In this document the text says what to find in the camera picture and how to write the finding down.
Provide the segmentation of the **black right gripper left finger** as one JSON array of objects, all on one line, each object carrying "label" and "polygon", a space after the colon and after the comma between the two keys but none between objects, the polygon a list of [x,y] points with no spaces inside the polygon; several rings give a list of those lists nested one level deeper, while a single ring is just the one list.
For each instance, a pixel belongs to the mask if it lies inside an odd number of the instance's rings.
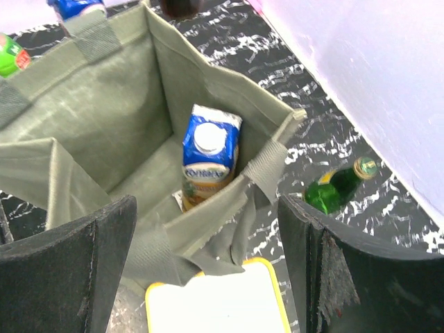
[{"label": "black right gripper left finger", "polygon": [[105,332],[137,221],[133,196],[1,246],[2,332]]}]

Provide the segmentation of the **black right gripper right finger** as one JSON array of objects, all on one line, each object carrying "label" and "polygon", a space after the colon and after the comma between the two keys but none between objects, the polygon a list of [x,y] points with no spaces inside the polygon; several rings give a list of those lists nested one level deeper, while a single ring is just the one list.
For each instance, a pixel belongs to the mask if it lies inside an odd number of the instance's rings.
[{"label": "black right gripper right finger", "polygon": [[280,235],[301,332],[442,332],[443,256],[366,234],[296,197]]}]

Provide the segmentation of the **grey-green canvas bag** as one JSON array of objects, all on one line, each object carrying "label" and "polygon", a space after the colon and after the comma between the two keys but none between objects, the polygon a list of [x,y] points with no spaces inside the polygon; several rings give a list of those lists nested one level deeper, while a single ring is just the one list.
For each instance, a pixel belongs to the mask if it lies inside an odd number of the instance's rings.
[{"label": "grey-green canvas bag", "polygon": [[[239,273],[255,212],[275,200],[306,112],[209,64],[146,3],[66,23],[69,37],[1,80],[1,188],[46,210],[46,228],[130,194],[138,222],[124,276],[146,288]],[[239,115],[236,178],[181,212],[191,109]]]}]

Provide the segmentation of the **Fontana pineapple juice carton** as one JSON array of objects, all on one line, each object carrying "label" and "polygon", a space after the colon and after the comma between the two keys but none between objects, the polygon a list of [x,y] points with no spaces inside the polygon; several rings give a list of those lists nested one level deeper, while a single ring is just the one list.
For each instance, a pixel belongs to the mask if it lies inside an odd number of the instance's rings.
[{"label": "Fontana pineapple juice carton", "polygon": [[182,141],[182,189],[174,194],[183,212],[217,194],[233,179],[242,118],[193,105]]}]

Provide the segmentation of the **blue red juice carton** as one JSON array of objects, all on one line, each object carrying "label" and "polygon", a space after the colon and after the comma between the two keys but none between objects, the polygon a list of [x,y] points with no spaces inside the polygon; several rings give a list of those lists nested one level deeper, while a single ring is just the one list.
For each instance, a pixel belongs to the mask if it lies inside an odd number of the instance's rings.
[{"label": "blue red juice carton", "polygon": [[54,10],[67,36],[70,36],[70,34],[65,27],[65,22],[73,17],[85,15],[96,10],[100,10],[105,16],[108,16],[102,0],[46,0],[46,3]]}]

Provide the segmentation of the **dark cola bottle red label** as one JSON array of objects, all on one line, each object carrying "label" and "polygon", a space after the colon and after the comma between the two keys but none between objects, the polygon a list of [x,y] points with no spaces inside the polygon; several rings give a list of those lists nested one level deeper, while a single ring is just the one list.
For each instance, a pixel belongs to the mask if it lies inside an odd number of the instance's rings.
[{"label": "dark cola bottle red label", "polygon": [[202,0],[160,0],[162,12],[176,20],[189,19],[197,15],[202,5]]}]

